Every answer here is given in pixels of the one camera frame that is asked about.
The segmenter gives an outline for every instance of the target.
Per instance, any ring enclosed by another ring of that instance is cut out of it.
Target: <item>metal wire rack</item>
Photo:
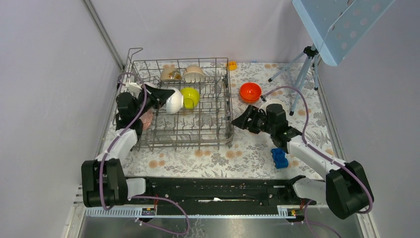
[[[134,146],[140,148],[230,146],[234,129],[228,58],[189,58],[189,59],[135,59],[143,48],[131,48],[126,61],[126,72],[137,74],[144,82],[158,88],[195,88],[200,93],[200,102],[194,109],[181,109],[176,114],[166,113],[165,106],[153,110],[153,121],[143,130],[142,137]],[[187,66],[197,65],[205,73],[201,82],[187,83],[184,80],[160,80],[160,73],[167,67],[174,67],[181,73]],[[133,76],[125,77],[124,82],[134,82]],[[129,92],[121,87],[121,92]]]

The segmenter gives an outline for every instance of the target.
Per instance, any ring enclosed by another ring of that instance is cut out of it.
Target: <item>floral tablecloth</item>
[[[277,77],[272,83],[267,80],[284,67],[283,63],[238,63],[238,68],[230,72],[232,104],[234,118],[243,113],[248,104],[239,99],[239,88],[245,82],[256,82],[264,92],[278,85],[291,85],[287,73]],[[291,67],[291,76],[295,79],[301,63]],[[322,113],[317,92],[311,77],[303,88],[303,94],[309,107],[310,121],[307,128],[309,141],[325,152],[333,154],[325,117]],[[290,109],[296,93],[284,89],[272,93],[269,98],[283,101]],[[261,101],[254,105],[259,107]],[[290,125],[302,130],[306,112],[299,101],[295,114],[288,116]],[[109,146],[115,135],[115,127],[109,127],[104,148]],[[198,148],[155,148],[133,150],[125,159],[121,159],[126,176],[165,176],[165,177],[206,177],[206,178],[264,178],[290,179],[305,175],[312,179],[321,177],[309,166],[296,157],[287,156],[289,167],[276,169],[273,165],[270,149],[275,148],[268,134],[258,135],[235,128],[232,147]]]

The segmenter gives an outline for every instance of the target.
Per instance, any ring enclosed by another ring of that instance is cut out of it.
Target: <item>blue object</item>
[[[289,166],[289,161],[286,159],[286,153],[282,149],[271,149],[271,156],[273,157],[276,169],[287,168]]]
[[[337,66],[394,0],[292,0],[322,60]]]

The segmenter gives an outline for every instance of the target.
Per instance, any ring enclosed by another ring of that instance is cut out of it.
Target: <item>white wall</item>
[[[122,57],[143,47],[145,60],[289,62],[312,44],[290,0],[92,2]]]
[[[80,0],[0,5],[0,237],[57,238],[118,69]]]
[[[344,152],[364,166],[381,238],[419,237],[420,2],[395,1],[320,76]]]

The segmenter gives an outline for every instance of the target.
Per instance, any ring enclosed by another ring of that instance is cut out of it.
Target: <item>yellow-green bowl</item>
[[[184,107],[192,109],[200,102],[200,93],[194,88],[183,88],[181,93],[184,96]]]

